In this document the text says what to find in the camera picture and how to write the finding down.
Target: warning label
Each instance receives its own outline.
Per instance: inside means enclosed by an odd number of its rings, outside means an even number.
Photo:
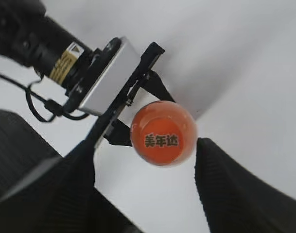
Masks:
[[[56,62],[55,67],[51,71],[50,78],[61,85],[75,62],[83,53],[84,49],[77,43],[72,42]]]
[[[67,51],[69,51],[76,58],[79,58],[85,50],[84,48],[79,46],[77,43],[72,42],[72,44],[70,44],[69,47],[67,48]]]

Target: white surface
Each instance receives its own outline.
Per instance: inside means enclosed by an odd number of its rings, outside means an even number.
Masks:
[[[138,52],[156,41],[156,64],[169,90],[234,159],[296,198],[296,0],[54,0],[49,14],[91,48],[126,35]],[[0,71],[27,83],[31,70],[0,59]],[[65,100],[47,81],[37,87]],[[20,113],[65,155],[94,119],[37,122],[24,94],[0,82],[0,107]],[[144,93],[124,118],[152,99]],[[208,233],[194,184],[195,156],[163,169],[132,148],[103,142],[96,186],[147,233]]]

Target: black cable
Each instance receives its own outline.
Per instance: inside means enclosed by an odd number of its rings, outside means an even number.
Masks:
[[[22,89],[22,90],[24,90],[24,91],[27,91],[27,90],[28,90],[28,88],[25,87],[24,85],[20,84],[19,82],[15,81],[15,80],[13,80],[13,79],[11,79],[11,78],[9,78],[9,77],[3,75],[3,74],[0,74],[0,79],[3,79],[3,80],[5,80],[5,81],[9,82],[9,83],[11,83],[11,84],[13,84],[13,85],[19,87],[20,89]],[[39,96],[37,93],[35,93],[35,92],[33,92],[33,91],[30,91],[30,94],[31,94],[33,97],[35,97],[37,100],[41,101],[42,103],[44,103],[44,102],[46,101],[46,99],[44,99],[43,97]]]
[[[30,111],[32,112],[32,114],[40,121],[40,122],[43,122],[43,123],[48,123],[48,122],[52,122],[56,116],[60,117],[60,116],[64,116],[65,118],[67,119],[70,119],[70,120],[83,120],[85,118],[87,118],[89,116],[89,114],[83,114],[81,116],[72,116],[70,115],[69,113],[66,113],[63,109],[62,109],[62,106],[59,105],[57,102],[53,101],[53,100],[46,100],[44,99],[43,97],[39,96],[37,93],[33,92],[31,90],[31,86],[35,83],[38,83],[38,82],[33,82],[32,84],[30,84],[28,87],[25,87],[24,85],[20,84],[19,82],[3,75],[3,74],[0,74],[0,79],[4,80],[4,81],[7,81],[13,85],[15,85],[16,87],[22,89],[23,91],[26,92],[26,98],[27,98],[27,103],[28,103],[28,107],[30,109]],[[32,99],[31,99],[31,96],[35,97],[37,100],[39,100],[40,102],[42,102],[45,106],[45,108],[47,110],[49,110],[50,112],[53,113],[53,116],[49,119],[49,120],[46,120],[44,119],[35,109],[33,103],[32,103]]]

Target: orange sphere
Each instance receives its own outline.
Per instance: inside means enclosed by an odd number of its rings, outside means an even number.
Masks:
[[[136,114],[131,139],[137,153],[149,163],[158,166],[178,164],[194,150],[196,124],[180,105],[157,101]]]

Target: yellow label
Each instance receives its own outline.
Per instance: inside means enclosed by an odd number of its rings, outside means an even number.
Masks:
[[[50,78],[61,85],[77,59],[77,57],[66,50],[56,62],[54,69],[51,71]]]

